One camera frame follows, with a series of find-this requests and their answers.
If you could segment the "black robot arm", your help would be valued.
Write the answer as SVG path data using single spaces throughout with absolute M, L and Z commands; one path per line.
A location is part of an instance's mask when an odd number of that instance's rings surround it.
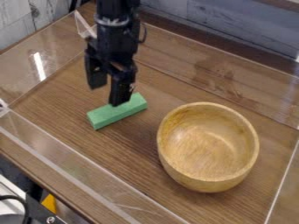
M 128 102 L 136 82 L 136 63 L 140 19 L 136 9 L 140 0 L 96 0 L 95 22 L 97 36 L 89 37 L 84 63 L 91 89 L 108 84 L 108 103 L 116 107 Z

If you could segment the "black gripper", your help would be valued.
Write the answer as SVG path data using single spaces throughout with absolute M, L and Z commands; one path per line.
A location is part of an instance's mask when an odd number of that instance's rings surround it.
M 87 38 L 84 56 L 87 81 L 91 89 L 108 84 L 111 91 L 108 103 L 116 107 L 128 102 L 135 89 L 136 63 L 133 56 L 141 42 L 140 19 L 96 19 L 96 38 Z

